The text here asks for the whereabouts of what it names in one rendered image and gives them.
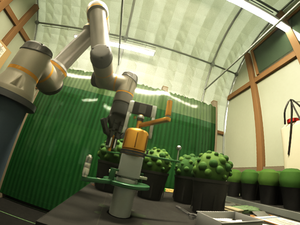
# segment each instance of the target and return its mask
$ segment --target curved roof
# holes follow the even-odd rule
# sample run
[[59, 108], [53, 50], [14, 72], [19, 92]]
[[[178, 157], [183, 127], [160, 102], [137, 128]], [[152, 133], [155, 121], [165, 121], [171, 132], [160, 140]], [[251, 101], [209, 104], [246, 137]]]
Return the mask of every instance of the curved roof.
[[[263, 0], [278, 11], [290, 0]], [[37, 41], [56, 56], [87, 23], [90, 0], [39, 0]], [[110, 37], [120, 33], [121, 0], [104, 0], [109, 9]], [[126, 0], [122, 36], [127, 42], [156, 50], [154, 57], [124, 50], [118, 73], [133, 71], [139, 84], [169, 87], [170, 92], [201, 101], [206, 84], [228, 68], [268, 23], [226, 0]], [[118, 49], [112, 48], [114, 68]], [[218, 101], [218, 130], [224, 129], [227, 96], [242, 59], [205, 92], [203, 101]], [[72, 69], [92, 71], [89, 51]]]

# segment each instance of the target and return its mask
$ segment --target corrugated green wall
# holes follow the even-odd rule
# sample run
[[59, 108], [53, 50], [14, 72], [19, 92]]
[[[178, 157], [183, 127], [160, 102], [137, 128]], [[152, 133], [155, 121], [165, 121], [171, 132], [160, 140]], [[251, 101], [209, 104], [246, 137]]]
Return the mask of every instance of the corrugated green wall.
[[[51, 210], [87, 185], [80, 178], [88, 154], [94, 157], [90, 175], [96, 175], [97, 151], [105, 140], [100, 119], [107, 117], [114, 92], [92, 87], [89, 76], [69, 70], [60, 93], [37, 95], [37, 111], [26, 119], [0, 192]], [[169, 98], [172, 121], [154, 127], [147, 148], [164, 148], [172, 158], [177, 145], [182, 146], [180, 155], [214, 149], [213, 106], [142, 85], [134, 100], [157, 105], [160, 118]], [[135, 125], [133, 115], [129, 125]], [[173, 188], [174, 165], [169, 174], [166, 187]]]

